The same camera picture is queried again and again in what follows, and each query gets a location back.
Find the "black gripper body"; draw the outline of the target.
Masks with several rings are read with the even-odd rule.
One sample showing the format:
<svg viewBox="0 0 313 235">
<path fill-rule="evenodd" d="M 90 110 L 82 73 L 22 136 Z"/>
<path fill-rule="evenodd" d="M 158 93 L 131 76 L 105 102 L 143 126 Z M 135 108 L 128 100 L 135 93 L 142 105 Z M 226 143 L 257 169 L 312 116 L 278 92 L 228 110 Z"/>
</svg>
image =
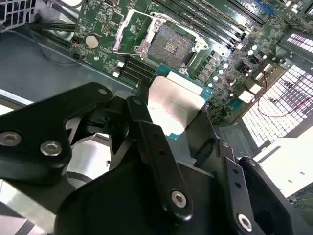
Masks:
<svg viewBox="0 0 313 235">
<path fill-rule="evenodd" d="M 194 203 L 178 223 L 161 208 L 154 182 L 139 161 L 126 163 L 71 193 L 60 206 L 57 235 L 232 235 L 214 177 L 179 164 Z"/>
</svg>

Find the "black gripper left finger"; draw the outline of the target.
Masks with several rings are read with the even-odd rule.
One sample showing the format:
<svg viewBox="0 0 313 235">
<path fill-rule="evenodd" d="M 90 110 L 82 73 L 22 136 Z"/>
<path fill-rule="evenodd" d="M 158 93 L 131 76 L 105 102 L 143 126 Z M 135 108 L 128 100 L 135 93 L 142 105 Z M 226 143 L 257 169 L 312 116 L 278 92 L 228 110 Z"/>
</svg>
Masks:
<svg viewBox="0 0 313 235">
<path fill-rule="evenodd" d="M 182 173 L 163 130 L 153 124 L 143 99 L 113 96 L 98 83 L 87 83 L 0 117 L 0 175 L 36 184 L 53 184 L 64 175 L 71 144 L 101 131 L 112 138 L 117 163 L 107 177 L 75 193 L 66 213 L 104 214 L 103 202 L 117 210 L 141 193 L 145 210 L 174 221 L 193 215 Z"/>
</svg>

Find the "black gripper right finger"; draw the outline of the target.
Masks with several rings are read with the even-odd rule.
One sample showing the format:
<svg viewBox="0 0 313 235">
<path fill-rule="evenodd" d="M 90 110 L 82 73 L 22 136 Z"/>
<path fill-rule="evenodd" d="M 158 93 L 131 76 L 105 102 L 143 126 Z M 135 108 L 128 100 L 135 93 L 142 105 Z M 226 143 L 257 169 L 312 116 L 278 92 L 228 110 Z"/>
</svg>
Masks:
<svg viewBox="0 0 313 235">
<path fill-rule="evenodd" d="M 188 125 L 188 144 L 195 166 L 217 181 L 218 208 L 230 235 L 294 235 L 294 213 L 288 201 L 250 157 L 237 160 L 231 145 L 217 136 L 206 112 Z"/>
</svg>

